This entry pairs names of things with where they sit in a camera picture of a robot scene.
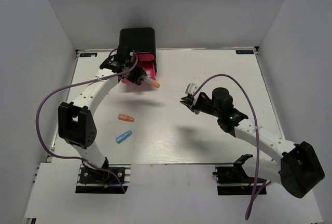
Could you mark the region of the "orange white highlighter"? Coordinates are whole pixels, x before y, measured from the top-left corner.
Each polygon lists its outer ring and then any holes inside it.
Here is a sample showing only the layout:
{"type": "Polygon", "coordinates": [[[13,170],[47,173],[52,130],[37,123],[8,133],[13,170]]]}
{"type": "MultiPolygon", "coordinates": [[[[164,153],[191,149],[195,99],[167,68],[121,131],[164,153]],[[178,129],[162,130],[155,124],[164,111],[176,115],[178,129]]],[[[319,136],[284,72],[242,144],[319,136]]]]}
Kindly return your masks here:
{"type": "Polygon", "coordinates": [[[160,83],[158,83],[157,81],[153,80],[152,78],[150,78],[149,76],[143,76],[142,79],[148,83],[149,85],[151,85],[152,87],[155,88],[159,88],[160,87],[160,83]]]}

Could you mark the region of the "pink drawer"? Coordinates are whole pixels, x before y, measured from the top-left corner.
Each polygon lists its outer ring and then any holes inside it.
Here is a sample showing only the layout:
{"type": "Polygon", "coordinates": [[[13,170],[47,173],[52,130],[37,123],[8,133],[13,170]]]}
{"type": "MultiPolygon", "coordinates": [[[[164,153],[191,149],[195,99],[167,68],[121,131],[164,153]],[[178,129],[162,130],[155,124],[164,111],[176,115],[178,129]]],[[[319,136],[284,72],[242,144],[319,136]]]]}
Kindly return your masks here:
{"type": "Polygon", "coordinates": [[[134,62],[135,59],[138,58],[139,62],[150,62],[155,59],[153,54],[134,54],[131,61],[134,62]]]}
{"type": "Polygon", "coordinates": [[[155,66],[153,62],[138,62],[135,68],[122,78],[121,82],[141,85],[144,82],[143,76],[149,76],[155,80],[155,66]]]}

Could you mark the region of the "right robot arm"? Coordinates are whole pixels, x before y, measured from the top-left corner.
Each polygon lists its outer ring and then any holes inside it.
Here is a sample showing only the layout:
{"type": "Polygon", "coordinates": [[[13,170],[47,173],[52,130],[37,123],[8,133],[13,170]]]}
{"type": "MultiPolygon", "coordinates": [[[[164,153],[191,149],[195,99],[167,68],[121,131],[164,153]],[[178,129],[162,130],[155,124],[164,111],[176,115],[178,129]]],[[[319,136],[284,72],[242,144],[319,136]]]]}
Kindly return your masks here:
{"type": "Polygon", "coordinates": [[[208,97],[198,86],[190,83],[181,103],[193,113],[205,113],[217,118],[219,127],[235,138],[259,148],[271,160],[261,160],[256,165],[253,155],[242,155],[233,163],[235,178],[241,182],[258,176],[260,179],[280,184],[296,198],[303,198],[325,173],[312,145],[300,144],[280,138],[258,127],[247,115],[233,105],[233,98],[226,88],[215,88],[208,97]]]}

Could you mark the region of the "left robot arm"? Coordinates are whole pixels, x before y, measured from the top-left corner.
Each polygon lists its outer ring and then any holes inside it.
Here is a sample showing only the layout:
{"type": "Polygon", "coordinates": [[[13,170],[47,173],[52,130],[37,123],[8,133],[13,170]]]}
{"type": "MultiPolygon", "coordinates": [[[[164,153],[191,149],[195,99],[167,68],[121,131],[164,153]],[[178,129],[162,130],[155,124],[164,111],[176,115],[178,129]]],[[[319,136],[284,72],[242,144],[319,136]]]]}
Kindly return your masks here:
{"type": "Polygon", "coordinates": [[[119,45],[100,65],[95,78],[70,103],[58,109],[59,137],[76,149],[85,166],[92,168],[92,176],[99,182],[109,178],[107,158],[96,144],[97,129],[94,113],[106,95],[122,79],[140,85],[146,72],[138,66],[138,54],[130,46],[119,45]]]}

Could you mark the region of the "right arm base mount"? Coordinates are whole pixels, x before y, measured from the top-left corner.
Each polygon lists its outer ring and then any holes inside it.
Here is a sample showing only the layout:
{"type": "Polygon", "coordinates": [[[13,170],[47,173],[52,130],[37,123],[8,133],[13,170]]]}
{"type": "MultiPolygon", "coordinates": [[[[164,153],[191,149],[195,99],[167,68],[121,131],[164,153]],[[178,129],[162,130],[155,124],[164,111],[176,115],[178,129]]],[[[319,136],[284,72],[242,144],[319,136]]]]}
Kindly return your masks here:
{"type": "Polygon", "coordinates": [[[252,157],[253,155],[244,154],[234,163],[215,167],[212,175],[216,179],[218,195],[251,195],[254,176],[247,176],[242,166],[252,157]]]}

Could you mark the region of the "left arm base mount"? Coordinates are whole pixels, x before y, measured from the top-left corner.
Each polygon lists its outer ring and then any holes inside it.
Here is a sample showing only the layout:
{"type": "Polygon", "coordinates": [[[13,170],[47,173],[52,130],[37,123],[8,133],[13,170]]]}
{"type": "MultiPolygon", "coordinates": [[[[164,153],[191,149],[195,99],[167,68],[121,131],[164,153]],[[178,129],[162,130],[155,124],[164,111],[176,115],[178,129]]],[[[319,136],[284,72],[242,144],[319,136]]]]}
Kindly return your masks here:
{"type": "Polygon", "coordinates": [[[131,165],[109,165],[109,170],[119,178],[124,191],[113,174],[96,171],[81,165],[77,177],[75,193],[124,194],[130,182],[131,165]]]}

